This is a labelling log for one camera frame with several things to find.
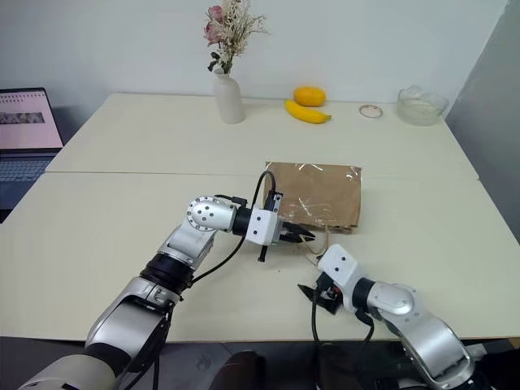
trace yellow fruit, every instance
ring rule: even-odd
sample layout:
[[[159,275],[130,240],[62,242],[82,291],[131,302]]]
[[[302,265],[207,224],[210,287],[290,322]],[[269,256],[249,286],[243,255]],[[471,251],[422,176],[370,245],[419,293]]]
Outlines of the yellow fruit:
[[[294,90],[294,101],[302,106],[321,106],[325,99],[327,99],[327,95],[319,88],[300,87]]]
[[[293,100],[285,101],[285,110],[294,118],[309,122],[310,124],[323,124],[332,118],[331,115],[325,115],[321,111],[300,106]]]

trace white table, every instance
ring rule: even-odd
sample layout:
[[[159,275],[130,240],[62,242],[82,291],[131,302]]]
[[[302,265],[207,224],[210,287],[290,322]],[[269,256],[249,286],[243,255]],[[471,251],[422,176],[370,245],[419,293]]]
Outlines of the white table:
[[[256,176],[45,173],[0,225],[4,336],[83,340],[202,194],[251,197]],[[207,269],[237,242],[219,233]],[[413,285],[460,337],[520,336],[520,247],[477,180],[370,178],[359,228],[331,239],[376,280]],[[184,294],[169,340],[309,340],[318,272],[294,245],[249,244]],[[361,339],[353,315],[318,311],[323,339]],[[375,339],[393,338],[377,325]]]
[[[361,103],[328,102],[332,121],[298,121],[280,100],[245,100],[247,118],[222,122],[213,97],[114,94],[47,171],[257,175],[265,161],[358,165],[363,176],[477,174],[444,122],[404,123],[394,105],[368,119]]]

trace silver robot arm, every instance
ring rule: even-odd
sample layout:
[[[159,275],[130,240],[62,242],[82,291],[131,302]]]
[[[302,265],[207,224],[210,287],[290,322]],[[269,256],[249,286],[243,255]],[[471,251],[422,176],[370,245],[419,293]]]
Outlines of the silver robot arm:
[[[429,387],[447,390],[470,381],[474,361],[450,327],[424,307],[415,289],[368,279],[340,245],[329,248],[318,268],[341,290],[347,310],[371,314],[399,336]]]
[[[108,390],[127,372],[146,370],[164,345],[173,308],[191,286],[193,272],[209,253],[217,231],[263,245],[263,254],[267,245],[297,242],[308,233],[278,216],[282,196],[270,193],[269,210],[248,209],[240,198],[233,198],[243,201],[240,207],[209,196],[191,201],[183,223],[94,323],[84,352],[59,359],[20,389]]]

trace paper bag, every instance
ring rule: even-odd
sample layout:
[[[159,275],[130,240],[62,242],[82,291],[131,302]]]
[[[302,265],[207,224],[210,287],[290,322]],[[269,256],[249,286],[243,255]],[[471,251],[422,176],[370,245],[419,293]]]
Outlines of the paper bag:
[[[292,162],[267,162],[284,195],[279,214],[284,220],[350,232],[361,208],[361,168]],[[270,185],[264,189],[266,198]]]

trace laptop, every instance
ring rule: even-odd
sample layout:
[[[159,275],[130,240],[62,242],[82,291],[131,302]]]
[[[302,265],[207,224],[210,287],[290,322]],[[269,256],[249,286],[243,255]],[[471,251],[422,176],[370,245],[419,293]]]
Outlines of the laptop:
[[[62,148],[45,89],[0,89],[0,210],[14,209]]]

